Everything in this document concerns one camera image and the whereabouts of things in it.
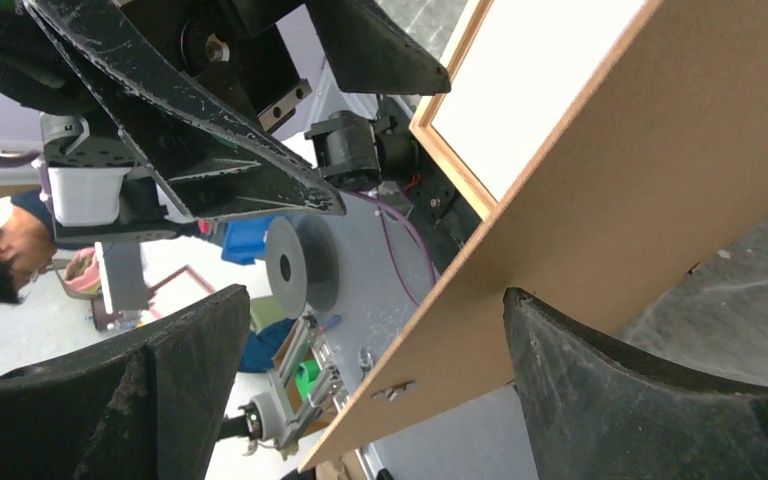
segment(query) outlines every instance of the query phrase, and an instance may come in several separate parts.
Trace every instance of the white plastic box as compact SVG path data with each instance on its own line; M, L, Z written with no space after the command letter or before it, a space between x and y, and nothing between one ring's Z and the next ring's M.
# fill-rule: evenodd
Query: white plastic box
M109 225L130 168L49 168L54 217L64 227Z

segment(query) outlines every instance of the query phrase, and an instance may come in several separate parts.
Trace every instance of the blue plastic container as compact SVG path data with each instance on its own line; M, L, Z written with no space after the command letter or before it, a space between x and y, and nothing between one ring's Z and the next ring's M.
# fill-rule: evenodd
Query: blue plastic container
M228 224L222 260L238 265L254 265L266 251L266 231L276 217L259 217L238 220Z

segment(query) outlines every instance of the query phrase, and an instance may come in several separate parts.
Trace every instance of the wooden board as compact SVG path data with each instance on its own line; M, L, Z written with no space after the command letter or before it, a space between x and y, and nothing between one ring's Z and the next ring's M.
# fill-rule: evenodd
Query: wooden board
M506 287L613 332L767 215L768 0L647 2L303 468L510 382Z

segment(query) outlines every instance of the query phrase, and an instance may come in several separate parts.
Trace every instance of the gray floor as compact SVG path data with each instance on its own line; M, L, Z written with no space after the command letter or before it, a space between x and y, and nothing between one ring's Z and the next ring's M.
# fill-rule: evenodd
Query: gray floor
M768 219L618 336L676 363L768 386Z
M376 0L390 18L437 58L443 54L467 0ZM416 108L419 97L405 97Z

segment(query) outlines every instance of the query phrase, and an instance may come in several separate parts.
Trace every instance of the gray spool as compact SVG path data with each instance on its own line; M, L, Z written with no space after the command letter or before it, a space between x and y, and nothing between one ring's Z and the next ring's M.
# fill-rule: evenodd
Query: gray spool
M272 295L287 318L301 316L306 304L320 312L334 306L337 249L324 220L308 215L293 228L286 218L276 218L269 226L264 257Z

